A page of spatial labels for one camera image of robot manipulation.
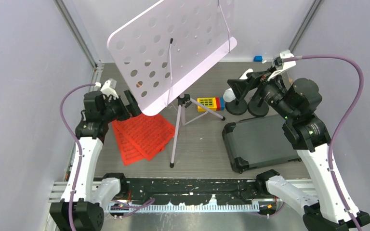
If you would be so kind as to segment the red sheet music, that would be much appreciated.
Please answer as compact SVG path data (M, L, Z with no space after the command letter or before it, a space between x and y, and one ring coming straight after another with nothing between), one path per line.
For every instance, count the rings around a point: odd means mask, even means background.
M175 127L162 115L146 116L141 114L123 122L133 123L145 132L151 142L161 142L164 146L174 137Z
M125 166L143 159L150 161L165 150L161 142L148 140L145 132L133 123L113 121L111 126Z

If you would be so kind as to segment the white music stand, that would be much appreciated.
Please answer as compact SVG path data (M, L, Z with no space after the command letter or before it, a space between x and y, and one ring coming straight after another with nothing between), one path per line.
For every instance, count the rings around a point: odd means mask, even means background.
M177 103L175 131L197 101L186 90L237 45L232 0L160 0L112 32L107 49L141 112Z

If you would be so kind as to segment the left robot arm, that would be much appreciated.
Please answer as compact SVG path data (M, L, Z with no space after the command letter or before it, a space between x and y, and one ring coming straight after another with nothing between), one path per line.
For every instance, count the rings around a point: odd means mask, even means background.
M93 188L95 167L109 123L141 115L133 94L129 90L124 94L128 104L100 90L84 95L81 120L72 132L76 150L71 173L60 201L50 206L50 215L61 231L101 230L111 200L128 195L122 173L105 175L98 188Z

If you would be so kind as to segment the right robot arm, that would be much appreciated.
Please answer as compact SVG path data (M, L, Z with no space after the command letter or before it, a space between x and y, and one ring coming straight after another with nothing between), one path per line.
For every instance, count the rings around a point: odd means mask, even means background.
M259 196L280 198L302 217L309 231L347 231L370 224L370 214L359 210L351 200L330 153L328 129L315 115L322 97L314 81L300 78L286 88L281 76L249 76L230 79L228 85L238 100L255 90L253 97L284 119L284 135L304 163L316 191L316 196L306 194L278 172L269 170L256 177Z

